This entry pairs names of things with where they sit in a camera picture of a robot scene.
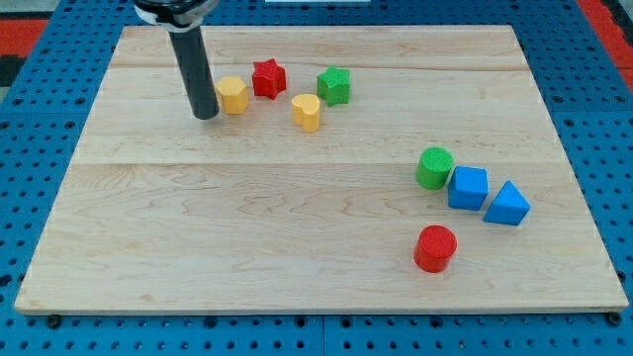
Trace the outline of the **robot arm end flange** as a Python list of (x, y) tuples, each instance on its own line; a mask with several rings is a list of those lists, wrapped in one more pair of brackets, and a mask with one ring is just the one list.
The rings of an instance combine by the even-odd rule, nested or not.
[(199, 27), (220, 0), (134, 0), (137, 15), (146, 23), (170, 33), (186, 33)]

